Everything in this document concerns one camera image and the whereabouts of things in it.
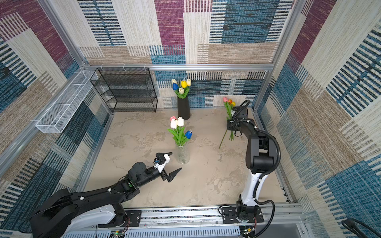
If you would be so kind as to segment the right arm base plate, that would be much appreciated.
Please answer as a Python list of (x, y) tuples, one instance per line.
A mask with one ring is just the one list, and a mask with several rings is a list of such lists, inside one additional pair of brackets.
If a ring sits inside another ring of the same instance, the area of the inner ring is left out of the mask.
[(224, 224), (234, 223), (262, 223), (264, 217), (259, 206), (220, 206), (218, 208)]

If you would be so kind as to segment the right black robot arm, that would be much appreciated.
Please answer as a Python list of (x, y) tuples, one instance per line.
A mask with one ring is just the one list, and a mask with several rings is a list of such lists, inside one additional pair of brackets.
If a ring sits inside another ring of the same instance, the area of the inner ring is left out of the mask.
[(266, 178), (280, 164), (281, 153), (274, 136), (260, 130), (253, 119), (248, 117), (246, 106), (232, 109), (232, 118), (227, 121), (228, 131), (238, 131), (248, 139), (246, 150), (246, 167), (249, 176), (243, 192), (236, 202), (236, 217), (239, 222), (263, 222), (260, 205), (272, 203), (271, 200), (259, 201), (261, 189)]

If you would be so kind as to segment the blue tulip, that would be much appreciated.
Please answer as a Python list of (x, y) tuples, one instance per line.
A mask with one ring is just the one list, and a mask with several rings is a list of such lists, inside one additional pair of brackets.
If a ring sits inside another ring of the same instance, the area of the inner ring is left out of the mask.
[(189, 130), (187, 131), (185, 134), (184, 134), (184, 138), (183, 138), (183, 141), (182, 141), (182, 145), (185, 145), (192, 137), (192, 130)]
[(179, 86), (178, 86), (178, 84), (176, 84), (176, 83), (173, 83), (173, 84), (172, 84), (172, 88), (173, 88), (173, 90), (175, 90), (175, 91), (179, 90)]

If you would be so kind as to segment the clear glass vase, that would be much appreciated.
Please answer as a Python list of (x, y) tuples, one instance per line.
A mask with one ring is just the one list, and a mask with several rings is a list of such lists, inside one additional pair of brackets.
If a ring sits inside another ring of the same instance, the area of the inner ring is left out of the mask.
[(177, 161), (180, 164), (187, 164), (190, 161), (190, 153), (188, 145), (177, 145)]

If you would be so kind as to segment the orange red tulip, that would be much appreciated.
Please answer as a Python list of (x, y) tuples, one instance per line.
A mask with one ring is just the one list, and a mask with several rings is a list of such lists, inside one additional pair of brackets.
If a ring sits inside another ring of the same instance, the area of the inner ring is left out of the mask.
[[(230, 115), (230, 119), (232, 119), (232, 116), (233, 116), (233, 108), (236, 106), (235, 102), (233, 102), (232, 99), (228, 99), (228, 106), (229, 106), (229, 115)], [(230, 137), (229, 139), (231, 141), (234, 140), (234, 133), (233, 131), (230, 131)]]

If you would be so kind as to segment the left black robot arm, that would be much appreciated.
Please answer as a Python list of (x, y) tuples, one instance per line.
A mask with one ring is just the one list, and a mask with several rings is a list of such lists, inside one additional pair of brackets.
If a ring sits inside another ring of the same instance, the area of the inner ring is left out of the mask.
[(171, 153), (157, 153), (153, 166), (135, 163), (115, 184), (104, 188), (69, 192), (61, 189), (49, 197), (29, 218), (35, 238), (61, 238), (65, 234), (90, 226), (124, 229), (139, 225), (139, 212), (127, 212), (122, 204), (140, 193), (140, 188), (161, 178), (171, 182), (181, 171), (166, 173)]

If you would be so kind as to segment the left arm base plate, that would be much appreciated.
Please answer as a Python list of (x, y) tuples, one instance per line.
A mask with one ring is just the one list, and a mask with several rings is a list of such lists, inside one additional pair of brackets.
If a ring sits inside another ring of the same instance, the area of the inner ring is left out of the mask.
[(127, 210), (117, 214), (108, 224), (99, 224), (98, 228), (138, 227), (140, 225), (141, 210)]

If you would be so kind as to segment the light pink tulip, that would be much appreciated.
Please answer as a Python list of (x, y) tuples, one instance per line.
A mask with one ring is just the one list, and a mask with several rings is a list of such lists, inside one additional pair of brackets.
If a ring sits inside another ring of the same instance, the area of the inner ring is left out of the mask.
[(173, 136), (173, 139), (177, 146), (180, 146), (180, 137), (178, 132), (178, 123), (175, 116), (170, 118), (170, 128), (167, 129)]

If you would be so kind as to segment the dark grey cylindrical vase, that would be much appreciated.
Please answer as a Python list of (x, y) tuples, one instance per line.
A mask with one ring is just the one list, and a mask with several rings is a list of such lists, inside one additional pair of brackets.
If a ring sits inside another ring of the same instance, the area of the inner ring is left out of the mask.
[(181, 99), (177, 98), (178, 104), (178, 117), (183, 118), (185, 121), (191, 117), (190, 104), (188, 97)]

